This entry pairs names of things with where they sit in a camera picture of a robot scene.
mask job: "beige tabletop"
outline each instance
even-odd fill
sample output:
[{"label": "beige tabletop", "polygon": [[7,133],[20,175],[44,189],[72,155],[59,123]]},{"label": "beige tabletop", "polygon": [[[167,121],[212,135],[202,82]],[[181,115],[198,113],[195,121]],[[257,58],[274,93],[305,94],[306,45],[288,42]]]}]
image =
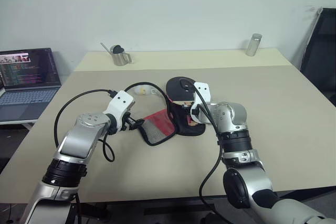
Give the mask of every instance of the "beige tabletop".
[{"label": "beige tabletop", "polygon": [[[258,149],[274,190],[336,185],[335,107],[292,65],[207,69],[77,71],[28,133],[0,175],[0,202],[28,202],[55,151],[53,124],[62,105],[76,94],[97,88],[121,90],[138,81],[164,88],[168,79],[186,76],[207,82],[213,101],[244,105],[253,147]],[[134,96],[134,118],[161,108],[158,97]],[[109,97],[89,94],[72,103],[59,123],[62,138],[77,115],[101,112]],[[116,161],[108,163],[98,145],[82,178],[83,202],[121,201],[198,195],[215,163],[218,145],[213,129],[197,137],[175,136],[155,147],[138,131],[109,136]],[[224,195],[220,164],[204,195]]]}]

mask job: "laptop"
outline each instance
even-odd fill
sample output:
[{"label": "laptop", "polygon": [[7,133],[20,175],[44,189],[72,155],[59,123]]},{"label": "laptop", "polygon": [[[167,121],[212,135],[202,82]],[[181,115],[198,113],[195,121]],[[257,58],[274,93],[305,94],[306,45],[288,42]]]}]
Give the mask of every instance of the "laptop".
[{"label": "laptop", "polygon": [[0,51],[0,122],[36,120],[61,87],[50,48]]}]

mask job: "black office chair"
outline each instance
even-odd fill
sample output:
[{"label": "black office chair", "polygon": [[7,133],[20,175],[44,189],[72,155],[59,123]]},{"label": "black office chair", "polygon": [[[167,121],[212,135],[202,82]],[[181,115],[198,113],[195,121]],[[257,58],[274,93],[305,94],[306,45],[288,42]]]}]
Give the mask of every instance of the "black office chair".
[{"label": "black office chair", "polygon": [[322,10],[300,71],[336,106],[336,9]]}]

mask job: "floor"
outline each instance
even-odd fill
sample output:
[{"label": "floor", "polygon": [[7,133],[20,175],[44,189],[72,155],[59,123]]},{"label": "floor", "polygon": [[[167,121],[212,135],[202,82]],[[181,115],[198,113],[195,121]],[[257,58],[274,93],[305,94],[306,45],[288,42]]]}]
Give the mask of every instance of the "floor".
[{"label": "floor", "polygon": [[[27,133],[28,130],[21,126],[0,126],[0,159],[10,158]],[[247,212],[232,207],[226,198],[210,199],[208,202],[214,204],[215,208],[233,223],[260,223],[258,220],[254,221]],[[327,217],[336,218],[336,192],[305,201],[304,203]],[[24,204],[12,204],[10,218],[14,221],[13,223],[19,223],[24,209]],[[108,209],[112,213],[112,218],[111,221],[105,223],[114,224],[195,224],[201,223],[201,219],[209,213],[200,200],[183,199],[114,202],[108,205]],[[0,204],[0,224],[6,223],[8,215],[9,204]],[[95,224],[102,222],[83,218],[83,223]]]}]

